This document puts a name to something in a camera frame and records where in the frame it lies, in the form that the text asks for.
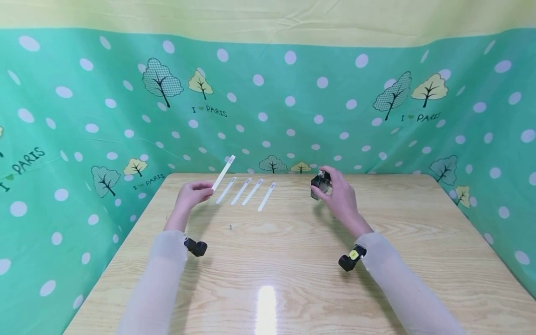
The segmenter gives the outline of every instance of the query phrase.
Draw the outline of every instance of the finger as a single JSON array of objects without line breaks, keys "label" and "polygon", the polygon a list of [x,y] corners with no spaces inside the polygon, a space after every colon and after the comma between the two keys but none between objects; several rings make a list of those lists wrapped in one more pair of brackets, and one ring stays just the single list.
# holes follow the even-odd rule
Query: finger
[{"label": "finger", "polygon": [[323,202],[327,202],[330,198],[329,195],[327,195],[326,193],[320,191],[320,189],[316,186],[312,186],[311,185],[311,191],[320,199],[322,200]]}]

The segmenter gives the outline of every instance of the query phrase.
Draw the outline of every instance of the tree print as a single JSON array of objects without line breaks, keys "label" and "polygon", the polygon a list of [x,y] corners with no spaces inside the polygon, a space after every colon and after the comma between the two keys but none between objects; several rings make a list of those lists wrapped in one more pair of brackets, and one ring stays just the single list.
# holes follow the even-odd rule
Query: tree print
[{"label": "tree print", "polygon": [[197,70],[193,74],[193,77],[188,82],[188,87],[194,92],[202,93],[205,100],[206,100],[207,94],[214,93],[212,91],[212,87],[206,82],[205,77],[203,77],[201,72]]},{"label": "tree print", "polygon": [[426,108],[428,100],[439,100],[446,97],[449,89],[445,86],[445,79],[441,78],[439,73],[428,78],[424,83],[419,85],[413,94],[412,98],[424,100],[423,108]]},{"label": "tree print", "polygon": [[292,172],[303,173],[303,172],[307,172],[307,171],[311,171],[311,170],[312,169],[309,167],[309,165],[305,164],[304,162],[299,162],[295,166],[291,167]]},{"label": "tree print", "polygon": [[93,185],[99,197],[103,198],[108,192],[115,196],[115,192],[111,189],[117,184],[121,175],[115,170],[109,170],[104,166],[94,166],[91,168],[93,175]]},{"label": "tree print", "polygon": [[448,158],[438,159],[430,165],[436,175],[436,181],[443,182],[444,184],[453,186],[456,182],[456,165],[458,164],[458,157],[452,155]]},{"label": "tree print", "polygon": [[410,85],[411,72],[407,71],[398,78],[393,86],[386,88],[382,94],[376,97],[376,101],[372,107],[379,111],[386,111],[385,120],[387,121],[391,110],[400,107],[406,101],[410,94]]},{"label": "tree print", "polygon": [[149,58],[147,61],[147,69],[143,72],[143,83],[145,84],[145,89],[151,94],[162,96],[168,108],[171,105],[167,98],[179,95],[184,91],[181,81],[174,77],[169,72],[169,68],[162,65],[156,58]]},{"label": "tree print", "polygon": [[143,177],[142,171],[145,170],[146,167],[147,167],[147,162],[144,162],[136,158],[131,158],[129,160],[129,163],[123,169],[123,174],[125,176],[128,176],[128,175],[135,175],[137,173],[140,177]]},{"label": "tree print", "polygon": [[285,171],[287,166],[276,156],[269,155],[259,162],[259,168],[276,173],[276,171]]}]

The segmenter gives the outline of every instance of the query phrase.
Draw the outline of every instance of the white paper strip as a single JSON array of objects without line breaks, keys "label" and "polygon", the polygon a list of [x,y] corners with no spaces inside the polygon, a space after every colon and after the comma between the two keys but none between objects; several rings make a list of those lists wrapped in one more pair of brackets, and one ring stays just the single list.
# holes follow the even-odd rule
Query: white paper strip
[{"label": "white paper strip", "polygon": [[216,203],[219,204],[221,203],[221,201],[223,200],[224,196],[227,194],[227,191],[229,191],[229,189],[231,188],[231,186],[233,185],[234,181],[236,180],[236,177],[233,177],[231,179],[231,181],[227,184],[227,187],[225,188],[225,190],[222,192],[221,196],[218,198],[218,200],[216,200]]},{"label": "white paper strip", "polygon": [[253,196],[253,193],[255,193],[255,191],[259,188],[260,184],[262,184],[263,182],[263,179],[259,179],[259,181],[257,182],[257,184],[255,184],[255,186],[253,187],[253,189],[251,190],[251,192],[249,192],[248,196],[244,199],[244,201],[242,202],[242,206],[244,206],[245,204],[248,203],[249,199],[251,199],[251,197]]},{"label": "white paper strip", "polygon": [[264,205],[266,204],[266,201],[268,201],[268,197],[270,196],[270,193],[272,193],[272,190],[273,190],[274,187],[276,187],[276,183],[272,183],[272,185],[268,189],[268,192],[266,192],[266,195],[264,196],[263,202],[260,203],[260,206],[257,209],[259,212],[263,209]]},{"label": "white paper strip", "polygon": [[245,181],[245,183],[242,186],[242,188],[240,189],[240,191],[238,191],[238,193],[236,194],[236,197],[233,199],[233,201],[231,201],[231,205],[236,204],[236,202],[238,201],[238,198],[240,198],[240,196],[244,192],[245,188],[248,187],[248,184],[249,184],[250,181],[251,181],[251,178],[248,178],[248,180]]},{"label": "white paper strip", "polygon": [[212,185],[212,190],[216,191],[216,189],[221,183],[221,180],[224,178],[225,174],[227,173],[227,170],[229,170],[229,167],[231,167],[231,164],[233,163],[234,159],[235,159],[234,155],[232,155],[231,158],[229,158],[229,160],[227,161],[227,164],[225,164],[224,169],[220,172],[218,179],[216,179],[216,181],[214,182],[214,185]]}]

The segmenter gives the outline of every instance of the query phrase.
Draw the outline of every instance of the white polka dot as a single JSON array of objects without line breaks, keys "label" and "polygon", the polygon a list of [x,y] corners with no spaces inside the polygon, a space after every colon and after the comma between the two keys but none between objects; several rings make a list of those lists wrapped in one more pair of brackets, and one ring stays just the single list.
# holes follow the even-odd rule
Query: white polka dot
[{"label": "white polka dot", "polygon": [[510,70],[512,67],[512,63],[510,61],[500,61],[495,65],[495,72],[497,73],[505,73],[506,71]]},{"label": "white polka dot", "polygon": [[86,131],[95,133],[99,131],[99,127],[94,123],[89,123],[86,125]]},{"label": "white polka dot", "polygon": [[108,158],[109,160],[115,160],[117,159],[117,154],[115,152],[109,152],[106,154],[106,158]]},{"label": "white polka dot", "polygon": [[20,85],[20,79],[19,79],[19,77],[17,77],[17,75],[15,73],[13,73],[13,71],[8,70],[8,74],[11,77],[11,79],[13,79],[15,84]]},{"label": "white polka dot", "polygon": [[27,110],[26,108],[20,108],[18,110],[18,114],[19,114],[20,119],[23,120],[24,122],[33,123],[35,121],[32,113],[30,113],[30,111]]},{"label": "white polka dot", "polygon": [[229,60],[229,54],[225,49],[218,49],[216,54],[218,55],[218,59],[224,63]]},{"label": "white polka dot", "polygon": [[51,129],[56,129],[56,122],[54,122],[54,120],[48,117],[44,120],[47,122],[47,126],[49,126]]},{"label": "white polka dot", "polygon": [[55,232],[52,234],[52,244],[53,245],[59,245],[62,243],[63,236],[60,232]]},{"label": "white polka dot", "polygon": [[473,111],[475,111],[475,113],[481,113],[483,111],[485,111],[487,108],[486,104],[483,103],[483,102],[477,102],[474,106],[473,106]]},{"label": "white polka dot", "polygon": [[9,271],[11,261],[7,258],[0,259],[0,276]]},{"label": "white polka dot", "polygon": [[320,88],[326,88],[327,87],[327,78],[326,77],[320,77],[316,80],[316,86]]},{"label": "white polka dot", "polygon": [[58,201],[65,201],[69,197],[69,192],[66,189],[58,189],[54,192],[54,198]]},{"label": "white polka dot", "polygon": [[66,161],[66,162],[69,161],[69,158],[67,157],[67,155],[63,151],[60,150],[59,155],[63,158],[64,161]]},{"label": "white polka dot", "polygon": [[428,57],[428,53],[430,52],[430,50],[426,50],[425,53],[422,55],[421,57],[421,64],[425,62],[426,60],[426,57]]},{"label": "white polka dot", "polygon": [[532,142],[535,137],[536,137],[536,132],[534,132],[534,130],[532,129],[527,129],[521,133],[521,141],[525,143]]},{"label": "white polka dot", "polygon": [[132,84],[129,83],[128,81],[126,81],[126,80],[123,80],[123,86],[124,86],[126,89],[128,89],[129,91],[134,90],[134,87],[132,87]]},{"label": "white polka dot", "polygon": [[355,99],[350,99],[346,102],[346,109],[354,109],[357,105],[358,102]]},{"label": "white polka dot", "polygon": [[43,286],[41,286],[41,289],[39,290],[39,295],[47,296],[50,293],[52,293],[52,291],[54,291],[55,288],[56,288],[56,281],[49,280],[46,283],[44,283]]},{"label": "white polka dot", "polygon": [[292,107],[294,106],[294,104],[296,104],[296,99],[294,99],[293,96],[288,96],[287,98],[285,98],[285,104],[289,107]]},{"label": "white polka dot", "polygon": [[486,242],[488,242],[490,245],[493,244],[493,237],[491,235],[489,235],[488,233],[485,233],[484,234],[484,239],[486,240]]},{"label": "white polka dot", "polygon": [[110,42],[108,42],[108,40],[106,39],[106,37],[101,36],[100,40],[101,40],[101,44],[102,44],[103,47],[105,47],[105,48],[108,49],[108,50],[111,49]]},{"label": "white polka dot", "polygon": [[515,256],[516,256],[517,261],[520,264],[529,265],[531,263],[531,260],[529,259],[527,254],[522,251],[519,251],[519,250],[516,251]]},{"label": "white polka dot", "polygon": [[385,82],[385,84],[383,84],[383,88],[385,90],[387,90],[389,87],[393,86],[395,83],[397,82],[396,79],[389,79],[388,81]]},{"label": "white polka dot", "polygon": [[499,216],[503,219],[507,219],[510,216],[510,210],[507,207],[501,206],[499,208]]},{"label": "white polka dot", "polygon": [[456,136],[455,141],[456,141],[456,143],[458,143],[458,144],[463,144],[463,143],[465,143],[465,136],[463,136],[463,135],[458,135],[458,136]]},{"label": "white polka dot", "polygon": [[28,51],[38,51],[40,48],[39,43],[30,36],[19,37],[19,44]]},{"label": "white polka dot", "polygon": [[262,86],[264,84],[264,78],[261,75],[253,76],[253,83],[257,86]]},{"label": "white polka dot", "polygon": [[488,52],[492,49],[493,45],[495,45],[495,40],[491,41],[490,44],[486,47],[486,50],[484,50],[484,55],[487,55]]},{"label": "white polka dot", "polygon": [[439,71],[438,73],[439,73],[439,76],[442,79],[445,79],[445,80],[448,80],[450,78],[450,75],[451,75],[451,72],[450,72],[449,69],[443,69],[443,70]]},{"label": "white polka dot", "polygon": [[493,179],[497,179],[501,176],[501,169],[495,167],[489,171],[489,176]]},{"label": "white polka dot", "polygon": [[83,302],[84,302],[84,296],[79,295],[78,297],[76,297],[75,301],[72,303],[72,308],[78,309],[80,306],[82,306]]},{"label": "white polka dot", "polygon": [[355,59],[355,66],[357,66],[360,69],[367,66],[367,64],[368,64],[368,56],[365,54],[361,54]]},{"label": "white polka dot", "polygon": [[493,133],[489,132],[484,135],[484,142],[490,144],[493,141]]},{"label": "white polka dot", "polygon": [[285,63],[288,65],[296,63],[296,53],[294,51],[287,51],[285,53]]},{"label": "white polka dot", "polygon": [[465,91],[465,86],[462,86],[462,87],[460,88],[460,90],[458,91],[458,93],[456,93],[456,96],[459,96],[459,95],[462,94],[464,91]]}]

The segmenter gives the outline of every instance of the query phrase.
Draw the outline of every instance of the person's right hand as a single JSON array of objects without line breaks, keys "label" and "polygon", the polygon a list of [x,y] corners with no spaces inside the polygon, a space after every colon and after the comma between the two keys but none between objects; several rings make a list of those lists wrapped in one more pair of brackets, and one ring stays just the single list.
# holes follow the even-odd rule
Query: person's right hand
[{"label": "person's right hand", "polygon": [[372,233],[373,229],[358,212],[354,188],[344,179],[343,174],[330,166],[322,166],[320,170],[331,176],[331,194],[325,194],[315,186],[311,186],[311,190],[326,203],[333,215],[356,239]]}]

